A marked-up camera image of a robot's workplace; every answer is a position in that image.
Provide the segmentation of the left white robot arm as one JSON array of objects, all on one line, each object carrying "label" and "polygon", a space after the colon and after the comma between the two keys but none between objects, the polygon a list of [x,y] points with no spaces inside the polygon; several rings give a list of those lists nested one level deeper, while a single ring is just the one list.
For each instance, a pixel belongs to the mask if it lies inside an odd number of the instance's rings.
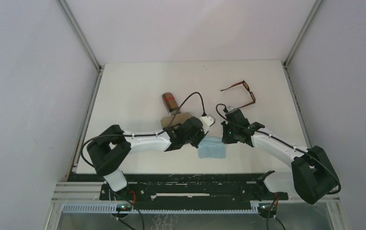
[{"label": "left white robot arm", "polygon": [[210,115],[200,118],[192,116],[177,127],[137,134],[112,125],[99,136],[88,140],[84,147],[96,174],[104,178],[112,191],[117,192],[127,186],[120,165],[128,154],[179,150],[187,144],[197,148],[214,123],[215,119]]}]

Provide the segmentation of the brown tortoise sunglasses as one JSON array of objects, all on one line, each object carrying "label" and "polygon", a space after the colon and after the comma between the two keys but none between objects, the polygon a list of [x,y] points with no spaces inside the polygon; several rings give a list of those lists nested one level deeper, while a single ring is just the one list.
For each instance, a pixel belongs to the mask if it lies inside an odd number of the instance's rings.
[{"label": "brown tortoise sunglasses", "polygon": [[256,104],[256,97],[245,80],[234,83],[226,88],[220,89],[219,91],[228,92],[226,94],[231,93],[232,95],[239,97],[235,99],[235,108],[246,108]]}]

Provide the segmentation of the brown striped glasses case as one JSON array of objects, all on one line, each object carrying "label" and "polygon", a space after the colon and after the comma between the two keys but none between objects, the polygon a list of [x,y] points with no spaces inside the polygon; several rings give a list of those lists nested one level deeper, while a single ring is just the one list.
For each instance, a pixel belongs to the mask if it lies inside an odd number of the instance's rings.
[{"label": "brown striped glasses case", "polygon": [[162,97],[163,103],[170,115],[174,115],[174,114],[178,113],[177,110],[179,109],[179,105],[176,102],[172,93],[170,93],[170,92],[164,93],[161,97]]}]

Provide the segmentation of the flag print glasses case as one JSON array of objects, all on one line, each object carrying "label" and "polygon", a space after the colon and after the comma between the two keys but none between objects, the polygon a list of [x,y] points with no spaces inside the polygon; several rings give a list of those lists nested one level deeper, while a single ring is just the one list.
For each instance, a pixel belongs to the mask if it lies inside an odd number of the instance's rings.
[{"label": "flag print glasses case", "polygon": [[161,119],[160,124],[162,128],[167,128],[168,125],[175,126],[177,124],[183,124],[187,119],[191,118],[191,113],[178,113],[176,115],[170,115]]}]

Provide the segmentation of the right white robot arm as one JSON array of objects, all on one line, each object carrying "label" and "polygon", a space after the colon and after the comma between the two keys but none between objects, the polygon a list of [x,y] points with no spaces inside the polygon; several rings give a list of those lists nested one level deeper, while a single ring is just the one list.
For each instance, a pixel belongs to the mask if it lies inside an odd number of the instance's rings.
[{"label": "right white robot arm", "polygon": [[260,180],[268,191],[296,193],[308,204],[340,192],[340,180],[323,148],[290,144],[273,135],[263,124],[250,123],[240,109],[224,109],[224,112],[221,123],[224,144],[246,144],[270,154],[291,169],[289,173],[264,174]]}]

